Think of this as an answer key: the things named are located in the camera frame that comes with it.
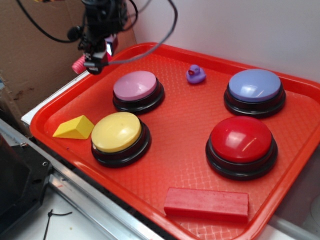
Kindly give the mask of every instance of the tray rim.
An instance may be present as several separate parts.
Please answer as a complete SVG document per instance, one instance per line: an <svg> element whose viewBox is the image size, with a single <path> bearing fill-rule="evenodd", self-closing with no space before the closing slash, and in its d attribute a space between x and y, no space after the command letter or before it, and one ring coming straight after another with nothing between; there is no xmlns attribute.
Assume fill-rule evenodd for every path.
<svg viewBox="0 0 320 240"><path fill-rule="evenodd" d="M120 52L118 55L116 55L113 59L114 60L122 60L127 59L129 57L134 57L136 55L139 55L148 49L152 48L156 43L154 42L147 42L147 43L140 43L137 45L134 45L132 47L129 47L122 52ZM235 74L239 71L246 70L246 69L254 69L261 67L255 67L252 65L235 62L231 60L226 60L223 58L215 57L206 55L203 53L197 53L194 51L190 51L187 49L182 49L174 46L169 45L161 45L156 51L154 51L152 54L161 55L168 57L170 56L170 53L175 53L179 55L180 57L183 56L182 62L187 62L190 64L199 63L204 68L210 68L210 69L216 69L217 71L222 71L225 66L232 66L232 71L228 70L227 73L229 74ZM209 62L214 62L214 68L212 65L209 65ZM108 74L112 71L114 71L119 65L109 65L108 67L105 67L101 74ZM275 74L277 74L281 82L283 84L283 87L286 91L299 93L301 95L310 97L314 99L318 104L320 104L320 83L307 80L304 78L283 74L280 72L272 71ZM53 151L60 154L60 152L63 150L64 154L61 155L65 159L72 158L75 160L75 163L77 162L76 159L79 159L76 155L74 155L71 152L64 151L65 149L57 144L56 142L51 142L48 136L41 131L39 128L40 126L44 126L45 122L49 119L51 115L53 115L57 110L59 110L61 107L63 107L68 101L76 98L78 94L85 91L86 83L90 81L90 86L92 86L94 83L98 82L99 75L87 75L80 81L78 81L75 85L67 89L65 92L48 102L46 105L44 105L33 117L31 124L30 124L30 131L33 134L33 136L38 139L43 144L47 145L48 148L52 149ZM277 209L279 204L281 203L282 199L285 197L287 192L289 191L291 185L294 183L298 175L300 174L301 170L309 160L310 156L318 146L320 141L320 123L318 123L316 130L309 136L308 140L306 141L306 144L301 148L301 150L298 152L298 154L295 156L295 158L292 160L292 164L290 167L288 167L288 171L282 176L282 178L278 181L278 183L274 186L273 190L270 192L269 196L265 200L265 202L261 205L260 209L256 212L253 219L247 223L247 226L244 228L244 231L238 235L234 239L254 239L256 238L261 231L264 229L265 225L268 223L269 219L272 217L274 211ZM93 171L91 171L89 168L80 168L82 171L84 171L89 176L92 176L94 174ZM126 203L131 202L130 199L135 202L134 208L137 209L139 212L141 212L143 215L148 217L150 220L158 224L160 227L164 228L166 231L168 231L173 236L184 239L184 240L194 240L198 239L197 236L193 235L188 230L181 227L176 222L169 220L166 218L165 215L163 215L161 212L159 212L157 209L150 205L146 205L145 202L134 195L133 193L126 190L123 186L117 184L112 179L108 178L105 179L102 176L98 176L95 179L98 183L104 182L105 186L108 186L107 189L111 191L116 196L120 197L122 200L124 200L122 197L126 196L126 199L124 200Z"/></svg>

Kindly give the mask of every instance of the red button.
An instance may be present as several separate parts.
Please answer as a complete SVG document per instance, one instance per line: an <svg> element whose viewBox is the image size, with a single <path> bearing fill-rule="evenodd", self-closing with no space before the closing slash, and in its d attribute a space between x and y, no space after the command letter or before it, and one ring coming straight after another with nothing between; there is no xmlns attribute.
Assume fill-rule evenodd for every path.
<svg viewBox="0 0 320 240"><path fill-rule="evenodd" d="M260 120L235 116L219 122L212 130L213 150L224 160L250 163L267 154L272 134Z"/></svg>

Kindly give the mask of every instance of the button cap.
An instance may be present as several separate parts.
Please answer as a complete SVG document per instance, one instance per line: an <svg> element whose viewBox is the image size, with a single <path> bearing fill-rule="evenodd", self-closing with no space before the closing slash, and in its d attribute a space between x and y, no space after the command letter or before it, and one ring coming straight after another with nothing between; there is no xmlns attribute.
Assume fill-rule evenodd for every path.
<svg viewBox="0 0 320 240"><path fill-rule="evenodd" d="M113 86L115 96L136 101L150 95L157 86L156 76L149 71L134 71L119 78Z"/></svg>
<svg viewBox="0 0 320 240"><path fill-rule="evenodd" d="M140 136L139 118L130 112L116 112L101 119L91 133L94 146L104 153L130 147Z"/></svg>
<svg viewBox="0 0 320 240"><path fill-rule="evenodd" d="M279 77L268 70L249 69L235 74L229 81L231 95L244 102L258 103L272 99L281 87Z"/></svg>
<svg viewBox="0 0 320 240"><path fill-rule="evenodd" d="M210 134L213 150L223 159L250 163L270 149L272 134L258 119L235 116L219 122Z"/></svg>

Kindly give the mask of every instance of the purple button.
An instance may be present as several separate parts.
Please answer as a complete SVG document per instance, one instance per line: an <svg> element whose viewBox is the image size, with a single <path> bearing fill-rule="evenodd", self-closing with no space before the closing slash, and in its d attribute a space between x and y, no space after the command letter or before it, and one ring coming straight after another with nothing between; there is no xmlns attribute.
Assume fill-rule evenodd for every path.
<svg viewBox="0 0 320 240"><path fill-rule="evenodd" d="M136 101L150 95L157 87L156 76L149 71L134 71L119 78L113 86L115 96Z"/></svg>
<svg viewBox="0 0 320 240"><path fill-rule="evenodd" d="M281 87L279 77L263 69L244 70L235 74L229 81L231 95L250 103L264 102L277 95Z"/></svg>

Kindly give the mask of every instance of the red block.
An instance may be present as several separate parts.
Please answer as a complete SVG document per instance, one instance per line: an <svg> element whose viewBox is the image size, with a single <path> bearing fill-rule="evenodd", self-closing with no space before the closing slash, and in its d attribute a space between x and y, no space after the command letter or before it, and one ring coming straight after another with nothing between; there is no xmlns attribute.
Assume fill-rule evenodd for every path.
<svg viewBox="0 0 320 240"><path fill-rule="evenodd" d="M246 223L247 193L170 187L164 211L167 215Z"/></svg>

